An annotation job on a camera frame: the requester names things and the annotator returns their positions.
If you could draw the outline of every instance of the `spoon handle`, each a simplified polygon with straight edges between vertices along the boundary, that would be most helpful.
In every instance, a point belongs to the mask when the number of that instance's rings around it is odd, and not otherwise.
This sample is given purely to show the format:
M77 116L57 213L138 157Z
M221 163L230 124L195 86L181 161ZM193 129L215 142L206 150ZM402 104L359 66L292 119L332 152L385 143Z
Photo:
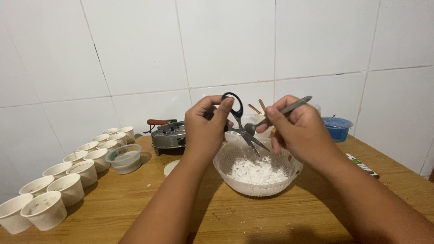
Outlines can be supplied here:
M282 109L280 112L281 112L282 114L289 113L289 112L293 111L294 109L300 107L301 105L306 104L308 101L310 101L310 99L312 99L312 96L305 96L305 97L303 97L302 99L297 100L297 101L295 101L294 103L291 103L289 106L285 107L285 108ZM259 122L256 126L260 126L260 125L263 125L263 124L268 123L268 122L269 122L269 120L268 120L268 118L266 117L266 118L263 119L261 122Z

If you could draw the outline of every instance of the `blue plastic container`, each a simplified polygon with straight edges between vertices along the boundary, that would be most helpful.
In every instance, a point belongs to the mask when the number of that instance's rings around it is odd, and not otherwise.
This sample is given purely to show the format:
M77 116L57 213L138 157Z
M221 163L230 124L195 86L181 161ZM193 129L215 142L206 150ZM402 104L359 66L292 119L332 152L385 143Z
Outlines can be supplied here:
M347 139L348 130L353 126L351 121L342 118L323 117L322 120L334 142L345 141Z

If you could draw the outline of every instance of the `blue lid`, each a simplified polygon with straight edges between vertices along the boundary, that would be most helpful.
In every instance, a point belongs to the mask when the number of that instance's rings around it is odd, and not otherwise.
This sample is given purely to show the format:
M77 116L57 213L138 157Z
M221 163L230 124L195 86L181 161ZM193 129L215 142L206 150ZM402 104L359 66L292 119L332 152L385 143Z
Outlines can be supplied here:
M336 117L323 117L322 120L327 127L347 129L353 126L353 123L347 119Z

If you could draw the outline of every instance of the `glass bowl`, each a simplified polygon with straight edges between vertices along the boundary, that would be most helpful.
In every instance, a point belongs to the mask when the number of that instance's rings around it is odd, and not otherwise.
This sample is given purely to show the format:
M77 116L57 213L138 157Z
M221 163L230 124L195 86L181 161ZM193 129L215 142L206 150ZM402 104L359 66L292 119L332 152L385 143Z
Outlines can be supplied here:
M258 138L258 140L263 143L267 148L271 149L271 139L269 138ZM288 176L287 179L277 182L274 184L267 185L253 185L244 182L237 181L229 177L232 174L232 165L237 160L251 160L256 161L258 159L255 152L247 145L244 139L238 139L226 143L222 146L220 151L217 153L213 160L214 167L217 172L221 175L224 181L237 192L254 197L266 197L275 195L283 191L286 187L291 184L291 182L300 174L303 169L303 164L297 161L295 158L291 157L288 150L282 149L281 153L278 155L274 154L272 151L267 152L262 147L255 144L256 150L262 157L269 157L272 168L276 170L283 168L283 171Z
M257 124L261 122L263 119L265 119L265 115L261 114L246 114L241 116L241 125L244 126L247 123ZM233 120L233 128L238 128L238 123ZM255 138L268 138L271 134L271 130L274 128L274 126L270 126L266 131L262 133L256 133L254 137ZM228 142L231 142L233 140L237 140L242 138L240 134L236 133L235 131L228 131L224 133L224 137Z

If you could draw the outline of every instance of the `metal spoon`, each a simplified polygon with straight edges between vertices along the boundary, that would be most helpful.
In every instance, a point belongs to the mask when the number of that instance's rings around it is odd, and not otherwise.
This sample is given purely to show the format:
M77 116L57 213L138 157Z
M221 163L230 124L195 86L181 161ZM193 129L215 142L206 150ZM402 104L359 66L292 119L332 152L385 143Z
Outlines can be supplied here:
M308 101L310 101L310 99L312 99L312 96L305 96L302 99L300 99L298 101L295 101L294 103L290 104L286 108L282 109L280 112L282 114L286 114L286 113L292 112L294 109L300 107L303 104L306 104ZM266 117L264 120L262 120L261 122L257 123L256 125L254 125L252 123L247 123L247 124L244 125L244 130L247 133L249 133L251 135L254 135L255 131L256 131L256 127L258 127L260 125L263 125L265 123L268 123L268 122L269 122L269 120Z

